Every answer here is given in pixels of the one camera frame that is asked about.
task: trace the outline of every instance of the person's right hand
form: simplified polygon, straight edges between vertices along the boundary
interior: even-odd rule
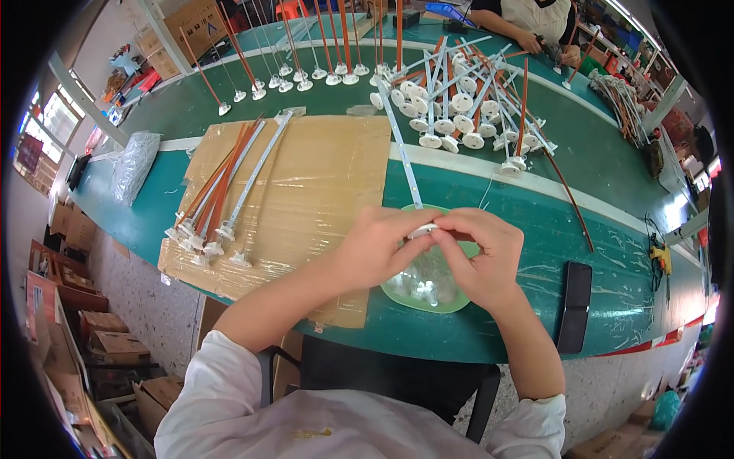
[[[512,303],[512,296],[520,289],[515,277],[523,232],[476,208],[453,209],[433,221],[440,228],[431,236],[466,296],[490,313]],[[479,255],[468,259],[457,239],[476,242]]]
[[[542,51],[540,43],[538,43],[538,38],[533,32],[518,29],[517,34],[513,38],[522,49],[530,54],[538,54]]]

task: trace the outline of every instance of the apron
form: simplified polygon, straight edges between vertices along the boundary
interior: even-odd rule
[[[522,30],[542,35],[548,45],[555,45],[566,31],[571,0],[556,0],[541,8],[535,0],[501,0],[502,18]]]

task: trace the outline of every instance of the white shirt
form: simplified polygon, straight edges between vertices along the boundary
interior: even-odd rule
[[[425,408],[352,390],[295,391],[260,409],[257,358],[218,330],[155,438],[162,458],[560,458],[563,394],[521,400],[483,450]]]

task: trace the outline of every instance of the person's left hand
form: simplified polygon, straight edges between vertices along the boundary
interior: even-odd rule
[[[575,68],[579,62],[581,62],[581,48],[577,45],[567,46],[566,51],[561,54],[561,64]]]
[[[430,234],[400,245],[419,226],[443,215],[437,209],[405,212],[367,206],[339,248],[333,252],[334,276],[345,290],[368,289],[404,270],[421,252],[435,245]]]

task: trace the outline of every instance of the white sleeve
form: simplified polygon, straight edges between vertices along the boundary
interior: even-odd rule
[[[194,457],[194,451],[207,451],[208,445],[228,435],[214,424],[249,416],[260,408],[258,359],[221,331],[206,335],[183,382],[183,390],[156,432],[158,458]]]
[[[490,431],[487,452],[495,459],[560,459],[566,431],[566,397],[521,400],[517,408]]]

